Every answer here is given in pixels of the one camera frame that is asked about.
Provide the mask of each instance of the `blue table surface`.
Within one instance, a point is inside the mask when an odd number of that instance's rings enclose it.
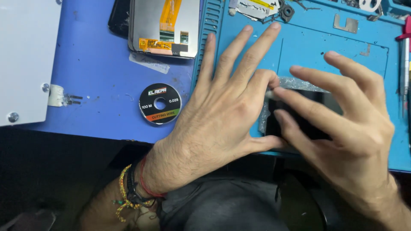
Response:
[[[112,34],[107,26],[113,4],[114,0],[63,1],[51,83],[62,86],[65,93],[82,96],[83,100],[80,100],[80,105],[49,106],[45,122],[18,127],[44,132],[107,139],[128,139],[149,143],[154,143],[171,132],[175,121],[160,126],[154,126],[147,122],[140,113],[138,98],[147,86],[153,83],[167,83],[180,92],[184,106],[189,99],[194,61],[155,57],[155,59],[170,65],[168,74],[162,74],[130,62],[127,40]],[[298,38],[302,39],[301,36],[312,38],[331,36],[308,32],[306,28],[311,23],[318,23],[318,18],[309,18],[307,20],[303,17],[304,14],[297,14],[300,9],[297,7],[294,7],[294,9],[296,9],[296,14],[293,17],[293,22],[298,22],[301,27],[301,32],[298,32],[300,34],[292,35],[295,32],[290,31],[290,35],[293,36],[289,37],[291,39],[281,40],[281,42],[273,45],[272,50],[282,49],[282,52],[285,52],[285,49],[288,49],[288,54],[283,53],[281,59],[278,57],[275,61],[263,60],[262,63],[262,65],[267,65],[268,62],[269,64],[273,63],[273,66],[275,64],[276,67],[273,69],[279,75],[287,75],[287,69],[291,64],[316,67],[318,66],[316,61],[322,60],[318,49],[312,49],[313,52],[318,53],[316,59],[312,59],[308,53],[300,53],[305,58],[299,58],[298,60],[301,62],[292,62],[294,60],[293,55],[297,54],[299,49],[306,47],[297,45]],[[230,21],[225,23],[230,25],[230,29],[233,31],[240,30],[240,26],[236,26],[235,23],[230,24]],[[387,47],[389,47],[387,44],[389,39],[393,39],[394,34],[400,32],[398,27],[384,26],[380,21],[375,22],[375,27],[380,27],[375,29],[381,32],[384,31],[381,27],[385,28],[389,31],[390,36],[386,40],[378,41],[377,45],[382,46],[382,48],[378,50],[377,54],[374,53],[373,56],[370,56],[371,62],[396,62],[398,57],[394,54],[398,54],[398,48],[390,47],[389,53],[393,55],[387,55]],[[283,24],[283,32],[286,32],[286,29],[287,27]],[[339,35],[344,31],[333,32],[334,35]],[[252,37],[250,43],[254,42],[255,39]],[[372,41],[367,40],[361,42],[362,44],[357,44],[357,41],[347,40],[346,44],[350,47],[361,46],[361,50],[363,50],[363,48],[366,48],[364,42],[372,43]],[[326,43],[323,47],[324,52],[326,52],[325,49],[328,48]],[[354,57],[354,54],[358,53],[359,50],[356,49],[352,54],[348,51],[339,52]],[[390,111],[391,120],[396,125],[396,133],[393,138],[393,146],[396,149],[391,150],[390,153],[390,168],[399,171],[411,171],[408,124],[405,118],[403,119],[399,113],[396,113],[400,108],[399,99],[395,94],[398,85],[397,69],[398,65],[395,64],[388,65],[387,69],[377,68],[374,71],[385,77],[385,87],[389,90],[387,90],[388,110]],[[131,95],[134,101],[130,101],[130,96],[126,94]]]

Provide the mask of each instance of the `dark floor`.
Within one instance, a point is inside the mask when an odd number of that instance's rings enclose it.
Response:
[[[0,128],[0,226],[21,212],[43,206],[58,211],[52,230],[72,230],[76,216],[93,193],[114,179],[136,155],[144,154],[149,146],[135,141]],[[275,163],[272,156],[250,155],[225,168],[270,181]],[[302,159],[287,159],[285,167],[304,170],[319,179]],[[395,175],[410,201],[411,175]],[[319,208],[310,194],[292,176],[282,180],[285,183],[281,217],[289,229],[323,230]],[[328,191],[330,195],[334,193],[331,188]],[[358,217],[345,210],[346,207],[344,202],[338,205],[339,209],[344,208],[341,213],[350,214],[345,219],[358,224]]]

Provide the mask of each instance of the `left hand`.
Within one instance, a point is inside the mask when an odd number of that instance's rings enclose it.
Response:
[[[231,78],[252,26],[245,26],[220,56],[214,78],[216,39],[214,34],[208,35],[190,101],[171,134],[158,141],[147,155],[143,179],[152,192],[177,189],[237,158],[283,146],[279,137],[253,138],[249,134],[263,107],[267,86],[279,85],[274,71],[256,68],[280,28],[278,22],[267,28],[244,54]]]

